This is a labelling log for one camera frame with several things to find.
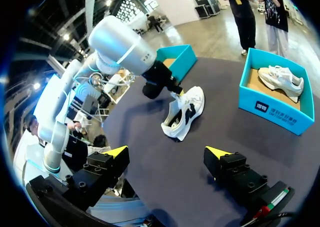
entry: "shoe box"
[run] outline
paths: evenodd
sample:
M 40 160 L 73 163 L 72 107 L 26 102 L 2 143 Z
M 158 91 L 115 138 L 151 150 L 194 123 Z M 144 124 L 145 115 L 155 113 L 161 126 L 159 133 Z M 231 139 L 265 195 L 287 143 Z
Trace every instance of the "shoe box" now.
M 271 90 L 258 77 L 258 69 L 268 66 L 289 68 L 304 79 L 298 103 L 281 89 Z M 313 93 L 307 71 L 302 66 L 263 50 L 250 48 L 239 84 L 238 107 L 265 118 L 296 135 L 301 135 L 315 122 Z
M 159 48 L 156 54 L 156 60 L 163 62 L 179 83 L 197 61 L 196 54 L 189 44 Z

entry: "white sneaker with black accents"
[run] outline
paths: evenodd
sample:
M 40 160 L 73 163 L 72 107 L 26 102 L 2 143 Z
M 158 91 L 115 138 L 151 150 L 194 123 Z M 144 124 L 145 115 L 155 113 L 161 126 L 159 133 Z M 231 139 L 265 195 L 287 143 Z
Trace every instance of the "white sneaker with black accents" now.
M 175 101 L 169 104 L 169 113 L 161 128 L 165 135 L 183 141 L 192 122 L 203 113 L 205 94 L 201 87 L 194 86 L 184 95 L 171 94 Z

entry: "table surface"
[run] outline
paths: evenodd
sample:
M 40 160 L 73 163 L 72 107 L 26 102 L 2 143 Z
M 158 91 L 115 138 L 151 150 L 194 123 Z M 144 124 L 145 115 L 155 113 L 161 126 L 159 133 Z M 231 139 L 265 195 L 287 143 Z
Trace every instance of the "table surface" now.
M 205 146 L 240 152 L 269 186 L 283 181 L 295 189 L 284 211 L 297 211 L 319 168 L 320 100 L 316 120 L 301 136 L 238 108 L 243 64 L 198 58 L 181 86 L 202 87 L 203 114 L 176 143 L 161 129 L 174 99 L 164 89 L 156 99 L 142 93 L 139 77 L 104 123 L 111 148 L 128 145 L 126 177 L 140 199 L 167 227 L 238 227 L 246 209 L 220 189 L 203 164 Z

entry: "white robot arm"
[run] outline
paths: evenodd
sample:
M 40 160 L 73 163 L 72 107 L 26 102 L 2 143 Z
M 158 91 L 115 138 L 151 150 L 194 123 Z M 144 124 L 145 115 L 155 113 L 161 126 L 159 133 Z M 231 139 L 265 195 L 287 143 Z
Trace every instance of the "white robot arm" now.
M 136 76 L 143 76 L 147 84 L 142 92 L 154 99 L 163 87 L 179 94 L 182 88 L 176 84 L 171 71 L 156 60 L 157 52 L 153 50 L 140 35 L 123 24 L 116 17 L 109 15 L 92 30 L 88 43 L 96 51 L 82 65 L 73 60 L 61 77 L 58 94 L 53 96 L 52 106 L 46 109 L 46 117 L 38 119 L 38 136 L 48 142 L 44 149 L 44 166 L 50 172 L 60 170 L 62 154 L 67 146 L 69 130 L 63 123 L 56 121 L 73 82 L 87 78 L 94 72 L 113 75 L 120 67 Z

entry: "white sneaker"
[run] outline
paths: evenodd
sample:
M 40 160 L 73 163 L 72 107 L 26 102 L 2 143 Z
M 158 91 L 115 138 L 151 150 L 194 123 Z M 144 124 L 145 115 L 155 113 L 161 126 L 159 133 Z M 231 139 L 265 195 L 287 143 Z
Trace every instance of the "white sneaker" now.
M 161 123 L 165 135 L 183 141 L 189 132 L 191 123 L 202 114 L 205 107 L 205 94 L 202 88 L 194 86 L 184 95 L 171 93 L 175 98 L 169 104 L 169 114 Z
M 269 68 L 260 68 L 258 76 L 271 90 L 281 89 L 295 103 L 304 91 L 304 78 L 293 75 L 289 68 L 269 65 Z

